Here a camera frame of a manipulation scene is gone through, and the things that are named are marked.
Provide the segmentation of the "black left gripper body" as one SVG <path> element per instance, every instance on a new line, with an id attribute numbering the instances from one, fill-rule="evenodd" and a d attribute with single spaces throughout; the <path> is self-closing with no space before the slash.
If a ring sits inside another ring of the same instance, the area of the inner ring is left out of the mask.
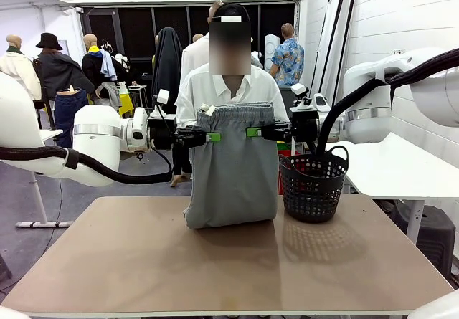
<path id="1" fill-rule="evenodd" d="M 174 146 L 185 146 L 177 132 L 175 117 L 149 118 L 148 131 L 152 149 L 171 150 Z"/>

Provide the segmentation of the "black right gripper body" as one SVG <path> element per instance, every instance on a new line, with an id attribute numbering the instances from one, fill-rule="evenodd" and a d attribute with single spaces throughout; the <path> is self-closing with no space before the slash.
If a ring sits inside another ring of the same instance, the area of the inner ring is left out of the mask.
<path id="1" fill-rule="evenodd" d="M 291 135 L 297 143 L 315 142 L 318 137 L 318 111 L 291 109 Z"/>

